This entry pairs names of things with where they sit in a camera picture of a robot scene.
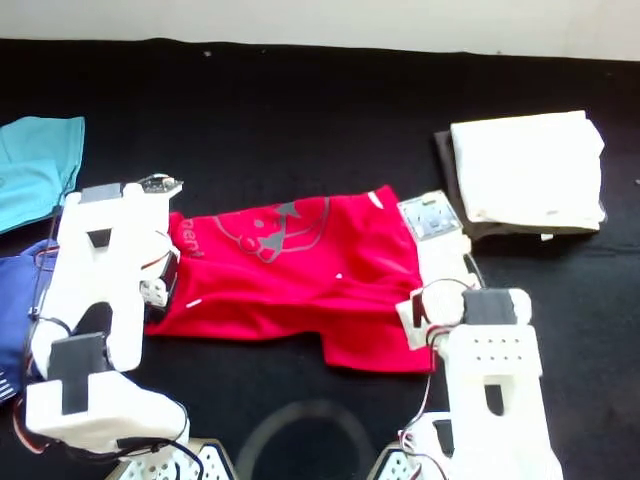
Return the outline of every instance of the cable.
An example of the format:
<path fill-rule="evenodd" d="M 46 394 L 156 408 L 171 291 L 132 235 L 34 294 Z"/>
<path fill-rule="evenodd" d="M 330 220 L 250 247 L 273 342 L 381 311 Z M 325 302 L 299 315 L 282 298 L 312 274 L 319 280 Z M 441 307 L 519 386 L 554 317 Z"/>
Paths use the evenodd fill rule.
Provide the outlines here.
<path fill-rule="evenodd" d="M 431 460 L 431 463 L 433 463 L 436 466 L 436 468 L 438 469 L 438 473 L 442 475 L 442 480 L 449 480 L 449 477 L 447 476 L 446 472 L 444 471 L 440 463 L 438 463 L 438 461 L 435 458 L 433 458 L 431 455 L 428 455 L 426 453 L 407 452 L 404 449 L 402 451 L 404 452 L 405 455 L 409 455 L 410 457 L 428 458 L 429 460 Z M 422 470 L 422 465 L 418 465 L 418 468 L 416 468 L 416 470 L 412 474 L 413 475 L 412 478 L 418 478 L 421 470 Z"/>
<path fill-rule="evenodd" d="M 471 253 L 465 253 L 464 256 L 465 258 L 467 258 L 467 260 L 469 260 L 469 263 L 471 264 L 471 268 L 473 269 L 473 272 L 476 274 L 476 277 L 478 277 L 478 282 L 480 283 L 480 287 L 487 288 L 486 283 L 484 283 L 484 277 L 480 272 L 480 267 L 478 267 L 478 263 L 476 262 L 476 259 L 473 258 L 473 255 L 471 255 Z"/>
<path fill-rule="evenodd" d="M 167 258 L 169 255 L 171 255 L 171 247 L 173 246 L 173 241 L 171 240 L 171 237 L 168 234 L 166 234 L 164 232 L 161 232 L 160 230 L 155 230 L 155 232 L 158 235 L 164 237 L 167 240 L 167 242 L 169 243 L 169 246 L 167 247 L 167 251 L 164 253 L 164 255 L 162 255 L 161 257 L 158 257 L 155 260 L 152 260 L 152 261 L 150 261 L 148 263 L 145 263 L 144 265 L 142 265 L 142 267 L 140 267 L 141 270 L 144 270 L 146 268 L 152 267 L 153 265 L 161 262 L 162 260 Z"/>

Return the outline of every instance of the black fabric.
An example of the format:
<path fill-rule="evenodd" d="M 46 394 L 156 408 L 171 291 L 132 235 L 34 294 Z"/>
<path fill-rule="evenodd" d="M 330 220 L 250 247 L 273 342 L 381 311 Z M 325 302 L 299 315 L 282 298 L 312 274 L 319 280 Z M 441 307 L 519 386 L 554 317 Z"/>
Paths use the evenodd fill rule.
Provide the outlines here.
<path fill-rule="evenodd" d="M 639 65 L 170 41 L 2 41 L 0 53 L 1 124 L 84 115 L 80 188 L 170 173 L 185 181 L 174 207 L 186 215 L 384 183 L 410 198 L 443 188 L 431 138 L 451 122 L 586 109 L 607 144 L 608 224 L 591 237 L 546 243 L 488 237 L 475 252 L 490 286 L 532 297 L 565 478 L 637 477 Z M 46 234 L 44 223 L 5 234 L 0 254 Z M 183 402 L 193 435 L 221 439 L 234 460 L 264 418 L 311 399 L 351 411 L 381 451 L 415 413 L 425 379 L 331 369 L 321 355 L 312 335 L 261 344 L 147 339 L 131 376 Z M 446 406 L 444 388 L 439 375 L 436 409 Z M 34 458 L 11 433 L 9 409 L 0 422 L 2 478 L 100 479 L 110 470 L 59 450 Z M 254 479 L 298 480 L 301 471 L 310 480 L 352 478 L 357 450 L 334 430 L 304 421 L 283 430 Z M 335 441 L 316 442 L 330 434 Z"/>
<path fill-rule="evenodd" d="M 586 230 L 579 227 L 545 227 L 531 225 L 513 225 L 500 222 L 472 222 L 467 216 L 467 212 L 460 192 L 458 183 L 458 169 L 451 139 L 451 130 L 436 132 L 433 135 L 436 146 L 437 158 L 442 167 L 447 196 L 451 206 L 456 211 L 458 218 L 464 226 L 464 232 L 472 240 L 480 240 L 487 235 L 505 235 L 512 233 L 549 233 L 549 234 L 590 234 L 593 230 Z"/>

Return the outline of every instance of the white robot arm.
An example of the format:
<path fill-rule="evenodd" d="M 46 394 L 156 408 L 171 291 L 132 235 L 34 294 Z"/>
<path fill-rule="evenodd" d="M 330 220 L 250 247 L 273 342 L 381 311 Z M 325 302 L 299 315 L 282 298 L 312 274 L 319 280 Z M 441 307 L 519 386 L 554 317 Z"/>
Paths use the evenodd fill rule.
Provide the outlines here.
<path fill-rule="evenodd" d="M 179 259 L 169 199 L 181 185 L 155 175 L 67 196 L 51 284 L 33 312 L 31 352 L 45 381 L 26 386 L 29 431 L 92 455 L 141 439 L 188 441 L 184 407 L 121 373 L 140 363 L 145 309 L 169 299 Z M 110 317 L 105 331 L 76 335 L 96 305 Z"/>
<path fill-rule="evenodd" d="M 425 413 L 427 387 L 420 411 L 399 432 L 412 467 L 406 478 L 562 480 L 547 430 L 529 296 L 482 288 L 469 273 L 470 243 L 442 192 L 399 208 L 418 245 L 425 287 L 397 309 L 411 348 L 429 345 L 444 359 L 450 405 L 449 412 Z M 451 456 L 439 440 L 439 422 L 450 422 Z"/>

